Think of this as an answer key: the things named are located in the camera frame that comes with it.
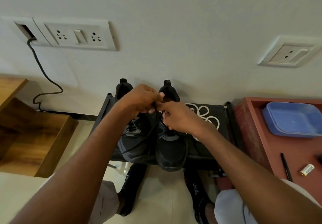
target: blue plastic container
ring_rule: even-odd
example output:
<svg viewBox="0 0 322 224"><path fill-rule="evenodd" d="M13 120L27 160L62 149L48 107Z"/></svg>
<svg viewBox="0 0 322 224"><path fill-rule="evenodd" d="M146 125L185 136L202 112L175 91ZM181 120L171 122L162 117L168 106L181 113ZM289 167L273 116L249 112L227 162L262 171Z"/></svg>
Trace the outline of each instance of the blue plastic container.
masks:
<svg viewBox="0 0 322 224"><path fill-rule="evenodd" d="M322 136L322 114L311 104L270 102L263 116L271 133L278 136Z"/></svg>

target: foot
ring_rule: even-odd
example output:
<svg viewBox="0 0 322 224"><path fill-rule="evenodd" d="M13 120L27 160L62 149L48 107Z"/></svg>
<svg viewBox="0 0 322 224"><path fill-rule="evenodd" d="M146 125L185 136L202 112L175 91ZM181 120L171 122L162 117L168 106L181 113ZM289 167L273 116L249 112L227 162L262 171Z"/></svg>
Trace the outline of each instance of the foot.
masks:
<svg viewBox="0 0 322 224"><path fill-rule="evenodd" d="M125 182L119 196L119 209L117 213L121 216L127 216L131 213L135 202L135 197L139 186L143 180L147 165L134 163L125 178Z"/></svg>
<svg viewBox="0 0 322 224"><path fill-rule="evenodd" d="M165 94L165 101L180 101L177 92L171 86L170 80L164 81L164 86L160 88L159 92ZM185 163L188 153L188 137L184 133L169 130L162 121L157 126L157 134L158 141L155 156L159 166L168 172L180 170Z"/></svg>
<svg viewBox="0 0 322 224"><path fill-rule="evenodd" d="M124 95L133 89L132 85L125 78L120 80L116 86L115 101L120 100ZM120 153L124 159L129 162L139 162L146 158L149 154L147 138L151 130L151 124L144 113L139 113L138 116L131 120L126 126L123 135L121 136L118 146Z"/></svg>
<svg viewBox="0 0 322 224"><path fill-rule="evenodd" d="M184 181L191 194L195 219L199 224L216 224L214 203L209 199L206 190L195 170L184 169Z"/></svg>

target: sock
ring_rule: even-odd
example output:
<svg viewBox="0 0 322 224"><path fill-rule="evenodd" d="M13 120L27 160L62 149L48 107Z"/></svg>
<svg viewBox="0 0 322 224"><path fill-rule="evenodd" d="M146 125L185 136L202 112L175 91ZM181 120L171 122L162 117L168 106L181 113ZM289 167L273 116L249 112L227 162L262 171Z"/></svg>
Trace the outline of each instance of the sock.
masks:
<svg viewBox="0 0 322 224"><path fill-rule="evenodd" d="M125 199L125 204L119 213L121 216L127 216L131 213L137 191L143 180L146 169L147 165L137 163L134 163L130 167L126 175L123 187L119 192L119 194L122 195Z"/></svg>
<svg viewBox="0 0 322 224"><path fill-rule="evenodd" d="M184 169L184 181L191 194L195 218L198 223L206 224L205 207L212 203L203 187L202 181L195 170Z"/></svg>

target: battery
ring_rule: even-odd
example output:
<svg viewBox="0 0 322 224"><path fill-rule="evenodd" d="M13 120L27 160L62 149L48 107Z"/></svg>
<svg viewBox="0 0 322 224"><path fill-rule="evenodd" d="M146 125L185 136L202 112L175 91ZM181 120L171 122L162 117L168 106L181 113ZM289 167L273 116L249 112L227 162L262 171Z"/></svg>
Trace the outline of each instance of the battery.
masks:
<svg viewBox="0 0 322 224"><path fill-rule="evenodd" d="M303 176L307 176L308 173L310 173L314 169L314 165L308 164L306 167L304 167L303 170L300 171L300 174Z"/></svg>

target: white wall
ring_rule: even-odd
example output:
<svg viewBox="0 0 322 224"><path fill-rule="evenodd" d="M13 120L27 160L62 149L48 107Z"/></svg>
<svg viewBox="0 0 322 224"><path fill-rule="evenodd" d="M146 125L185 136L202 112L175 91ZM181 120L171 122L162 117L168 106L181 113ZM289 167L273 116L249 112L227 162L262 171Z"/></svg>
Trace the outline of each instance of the white wall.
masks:
<svg viewBox="0 0 322 224"><path fill-rule="evenodd" d="M322 51L303 67L257 66L280 34L322 36L322 0L0 0L0 15L110 20L120 51L36 47L65 93L44 108L97 115L120 78L155 89L170 79L186 102L244 96L322 98ZM30 101L55 90L27 45L0 22L0 73L24 76Z"/></svg>

